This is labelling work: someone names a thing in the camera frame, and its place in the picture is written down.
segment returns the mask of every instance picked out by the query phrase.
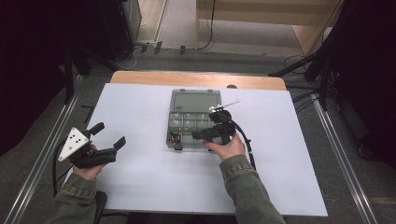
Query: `wire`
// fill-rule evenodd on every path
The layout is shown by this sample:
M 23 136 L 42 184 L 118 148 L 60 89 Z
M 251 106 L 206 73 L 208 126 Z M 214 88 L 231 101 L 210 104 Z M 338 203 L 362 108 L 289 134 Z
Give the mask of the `wire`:
M 55 184 L 58 185 L 58 182 L 61 180 L 62 177 L 64 177 L 65 175 L 67 175 L 67 173 L 69 172 L 69 170 L 73 168 L 73 165 L 71 165 L 61 176 L 58 177 L 58 179 L 55 181 Z
M 143 25 L 140 25 L 140 27 L 142 27 L 142 26 L 145 26 L 145 25 L 147 25 L 148 23 L 149 23 L 149 19 L 147 18 L 147 17 L 145 17 L 145 16 L 142 16 L 142 19 L 146 19 L 146 23 L 144 23 Z
M 285 66 L 285 67 L 287 67 L 286 66 L 286 61 L 287 60 L 289 60 L 290 58 L 295 58 L 295 57 L 305 57 L 304 55 L 291 55 L 291 56 L 289 56 L 289 57 L 287 57 L 284 61 L 283 61 L 283 65 Z M 305 73 L 305 71 L 303 71 L 303 72 L 292 72 L 293 74 L 298 74 L 298 75 L 300 75 L 300 74 L 304 74 Z
M 53 196 L 55 197 L 56 194 L 58 193 L 58 189 L 56 184 L 58 183 L 59 180 L 55 181 L 56 179 L 56 158 L 58 157 L 59 150 L 61 147 L 66 143 L 66 139 L 62 140 L 59 145 L 55 148 L 55 151 L 53 152 L 52 155 L 52 188 L 53 188 Z
M 314 93 L 317 93 L 317 92 L 318 92 L 318 90 L 305 92 L 305 93 L 303 93 L 303 94 L 300 94 L 300 95 L 294 97 L 294 98 L 292 99 L 292 101 L 293 101 L 294 103 L 296 103 L 296 102 L 300 101 L 301 99 L 305 98 L 306 96 L 309 96 L 309 95 L 314 94 Z
M 209 10 L 207 10 L 206 3 L 207 3 L 207 1 L 205 1 L 206 27 L 207 27 L 207 30 L 209 31 L 209 33 L 211 32 L 213 34 L 213 29 L 211 31 L 210 26 L 209 26 L 209 19 L 208 19 L 209 18 Z M 213 47 L 213 45 L 215 45 L 215 41 L 213 41 L 213 38 L 212 38 L 211 43 L 212 43 L 212 47 Z
M 227 119 L 228 121 L 230 121 L 233 125 L 235 125 L 235 129 L 238 130 L 242 134 L 242 136 L 245 140 L 245 144 L 247 145 L 247 154 L 250 159 L 250 164 L 251 164 L 251 166 L 253 166 L 254 170 L 256 170 L 256 163 L 254 162 L 253 152 L 252 152 L 251 146 L 250 146 L 251 141 L 247 138 L 244 131 L 241 129 L 241 127 L 239 127 L 239 125 L 235 121 L 233 121 L 232 119 L 228 118 L 225 115 L 222 115 L 222 114 L 219 114 L 219 115 L 221 117 Z
M 210 22 L 210 37 L 209 37 L 209 40 L 207 41 L 206 45 L 203 48 L 199 48 L 199 50 L 207 48 L 207 46 L 209 46 L 210 43 L 212 43 L 212 40 L 213 40 L 213 19 L 215 17 L 215 7 L 216 7 L 216 0 L 213 0 L 212 21 Z
M 142 49 L 142 47 L 139 47 L 139 48 L 134 49 L 133 55 L 134 55 L 139 49 Z M 116 62 L 114 62 L 114 64 L 118 65 L 119 67 L 121 67 L 121 68 L 123 68 L 123 69 L 129 70 L 129 69 L 133 69 L 133 68 L 136 66 L 136 64 L 137 64 L 137 59 L 136 59 L 136 56 L 134 55 L 134 65 L 132 65 L 131 67 L 124 67 L 124 66 L 122 66 L 122 65 L 120 65 L 119 63 L 116 63 Z
M 318 99 L 318 98 L 307 100 L 307 101 L 303 102 L 302 104 L 300 104 L 299 106 L 297 106 L 297 107 L 295 108 L 296 114 L 300 113 L 302 110 L 304 110 L 304 109 L 307 108 L 309 105 L 311 105 L 312 103 L 314 103 L 317 99 Z

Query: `white paper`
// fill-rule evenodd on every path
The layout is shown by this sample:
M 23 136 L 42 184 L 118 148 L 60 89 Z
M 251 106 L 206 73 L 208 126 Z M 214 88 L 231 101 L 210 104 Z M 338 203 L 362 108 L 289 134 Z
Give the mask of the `white paper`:
M 166 145 L 172 90 L 208 88 L 106 84 L 92 115 L 105 129 L 98 148 L 126 138 L 117 161 L 98 176 L 106 209 L 233 214 L 220 160 L 211 152 L 177 152 Z M 257 171 L 284 216 L 327 216 L 318 181 L 288 91 L 220 90 L 233 120 L 251 139 Z

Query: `sleeve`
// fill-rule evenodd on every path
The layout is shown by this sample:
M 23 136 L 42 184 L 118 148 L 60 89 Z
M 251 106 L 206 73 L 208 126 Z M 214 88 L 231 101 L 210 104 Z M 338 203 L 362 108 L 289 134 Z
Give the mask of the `sleeve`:
M 96 182 L 71 174 L 55 196 L 56 214 L 46 224 L 92 224 L 96 213 Z
M 246 156 L 231 157 L 220 164 L 220 170 L 235 204 L 238 224 L 286 223 Z

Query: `hand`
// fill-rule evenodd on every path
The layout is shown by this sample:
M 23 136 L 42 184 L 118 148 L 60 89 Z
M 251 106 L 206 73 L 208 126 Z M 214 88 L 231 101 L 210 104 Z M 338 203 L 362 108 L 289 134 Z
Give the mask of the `hand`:
M 96 150 L 95 145 L 91 145 L 91 148 Z M 73 166 L 73 174 L 78 175 L 79 177 L 86 179 L 86 180 L 95 180 L 99 173 L 102 171 L 102 168 L 106 165 L 98 165 L 89 169 L 79 169 L 77 166 Z
M 242 143 L 238 133 L 234 133 L 231 142 L 225 146 L 217 145 L 207 141 L 204 141 L 203 144 L 205 147 L 216 152 L 221 161 L 225 161 L 233 156 L 245 155 L 245 145 Z

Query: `black cable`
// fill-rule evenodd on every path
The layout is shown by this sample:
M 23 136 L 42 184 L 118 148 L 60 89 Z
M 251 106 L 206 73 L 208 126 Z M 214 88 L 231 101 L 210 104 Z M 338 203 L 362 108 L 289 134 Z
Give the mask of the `black cable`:
M 58 177 L 58 179 L 56 179 L 55 181 L 55 185 L 58 186 L 58 182 L 61 180 L 62 177 L 64 177 L 65 175 L 67 175 L 67 173 L 69 172 L 69 170 L 73 168 L 73 165 L 71 165 L 61 176 Z
M 315 94 L 315 93 L 317 93 L 317 92 L 318 92 L 318 90 L 305 92 L 305 93 L 303 93 L 303 94 L 300 94 L 300 95 L 294 97 L 294 98 L 292 99 L 292 101 L 293 101 L 294 103 L 296 103 L 296 102 L 300 101 L 301 99 L 305 98 L 306 96 L 309 96 L 309 95 L 311 95 L 311 94 Z
M 207 48 L 207 46 L 210 45 L 210 43 L 212 43 L 212 40 L 213 40 L 213 19 L 215 17 L 215 7 L 216 7 L 216 0 L 213 0 L 212 21 L 210 22 L 210 37 L 209 37 L 209 40 L 207 41 L 206 45 L 203 48 L 199 48 L 199 49 L 205 49 L 205 48 Z
M 58 193 L 57 186 L 56 186 L 57 182 L 55 181 L 55 179 L 56 179 L 56 159 L 58 157 L 59 150 L 66 143 L 66 139 L 67 138 L 65 138 L 64 140 L 62 140 L 62 142 L 59 143 L 59 145 L 55 148 L 55 151 L 53 152 L 53 155 L 52 155 L 52 188 L 53 188 L 53 196 L 54 197 Z
M 304 55 L 291 55 L 291 56 L 287 57 L 287 58 L 283 61 L 283 65 L 285 66 L 285 68 L 287 67 L 287 66 L 286 66 L 286 61 L 289 60 L 290 58 L 294 58 L 294 57 L 303 57 L 303 58 L 304 58 Z M 301 75 L 301 74 L 304 74 L 305 71 L 303 71 L 303 72 L 292 72 L 292 73 L 293 73 L 293 74 L 297 74 L 297 75 Z
M 244 131 L 243 131 L 243 130 L 241 129 L 241 127 L 239 127 L 239 125 L 238 125 L 235 121 L 233 121 L 232 119 L 230 119 L 230 118 L 228 118 L 227 116 L 222 115 L 222 114 L 219 114 L 219 115 L 220 115 L 221 117 L 227 119 L 228 121 L 230 121 L 230 122 L 235 126 L 235 129 L 238 130 L 238 131 L 242 134 L 242 136 L 243 136 L 243 138 L 244 138 L 244 140 L 245 140 L 245 144 L 247 145 L 247 154 L 248 154 L 248 157 L 249 157 L 249 159 L 250 159 L 250 164 L 251 164 L 251 166 L 253 166 L 254 170 L 256 170 L 256 163 L 254 162 L 253 152 L 252 152 L 251 146 L 250 146 L 250 140 L 247 138 L 247 136 L 245 135 Z
M 306 109 L 309 105 L 311 105 L 312 103 L 314 103 L 317 99 L 318 99 L 318 98 L 307 100 L 307 101 L 305 101 L 304 103 L 302 103 L 302 104 L 300 104 L 299 106 L 297 106 L 297 108 L 295 108 L 296 114 L 298 114 L 298 113 L 300 113 L 302 110 Z

